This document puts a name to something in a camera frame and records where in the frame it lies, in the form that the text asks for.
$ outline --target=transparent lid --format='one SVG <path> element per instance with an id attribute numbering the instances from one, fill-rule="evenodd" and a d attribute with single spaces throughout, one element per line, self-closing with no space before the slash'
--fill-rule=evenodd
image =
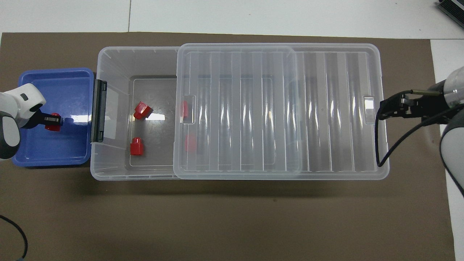
<path id="1" fill-rule="evenodd" d="M 371 44 L 185 44 L 174 172 L 182 179 L 382 179 L 383 99 Z M 379 122 L 379 151 L 388 149 Z"/>
<path id="2" fill-rule="evenodd" d="M 176 175 L 294 179 L 302 169 L 296 72 L 296 53 L 285 45 L 181 46 Z"/>

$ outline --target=brown mat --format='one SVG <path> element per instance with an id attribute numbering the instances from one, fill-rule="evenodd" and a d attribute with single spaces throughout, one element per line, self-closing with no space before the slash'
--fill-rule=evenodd
<path id="1" fill-rule="evenodd" d="M 385 96 L 435 83 L 429 40 L 186 33 L 4 33 L 0 91 L 30 69 L 97 68 L 105 46 L 357 42 L 381 54 Z M 388 120 L 388 140 L 418 120 Z M 454 260 L 438 126 L 408 138 L 381 181 L 99 182 L 89 164 L 0 164 L 0 214 L 29 260 Z M 22 239 L 0 223 L 0 260 Z"/>

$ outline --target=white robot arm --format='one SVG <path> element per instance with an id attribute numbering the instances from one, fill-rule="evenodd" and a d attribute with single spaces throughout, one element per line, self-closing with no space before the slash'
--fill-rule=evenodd
<path id="1" fill-rule="evenodd" d="M 45 103 L 44 96 L 33 84 L 0 92 L 0 161 L 13 157 L 18 151 L 19 128 L 61 124 L 60 116 L 40 111 Z"/>
<path id="2" fill-rule="evenodd" d="M 450 107 L 464 104 L 464 67 L 446 78 L 443 93 Z M 459 111 L 446 126 L 440 143 L 443 164 L 464 195 L 464 110 Z"/>

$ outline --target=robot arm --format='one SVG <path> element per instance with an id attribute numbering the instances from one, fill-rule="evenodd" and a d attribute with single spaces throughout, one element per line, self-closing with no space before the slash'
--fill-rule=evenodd
<path id="1" fill-rule="evenodd" d="M 33 84 L 0 92 L 0 162 L 13 157 L 19 149 L 19 128 L 38 124 L 60 125 L 61 117 L 42 113 L 44 96 Z"/>
<path id="2" fill-rule="evenodd" d="M 410 94 L 422 97 L 410 98 L 408 96 Z M 440 142 L 440 155 L 443 164 L 464 196 L 464 67 L 455 70 L 446 80 L 426 91 L 402 91 L 381 101 L 376 116 L 376 137 L 378 121 L 390 117 L 420 117 L 422 121 L 403 135 L 381 161 L 376 145 L 378 166 L 382 166 L 393 150 L 420 127 L 447 124 Z"/>

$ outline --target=blue plastic tray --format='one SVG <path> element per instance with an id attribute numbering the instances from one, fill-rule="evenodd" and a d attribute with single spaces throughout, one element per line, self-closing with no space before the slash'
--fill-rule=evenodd
<path id="1" fill-rule="evenodd" d="M 34 84 L 47 100 L 44 113 L 59 113 L 61 131 L 43 125 L 20 129 L 21 142 L 13 163 L 20 167 L 78 165 L 90 157 L 94 74 L 88 68 L 33 70 L 21 74 L 18 86 Z"/>

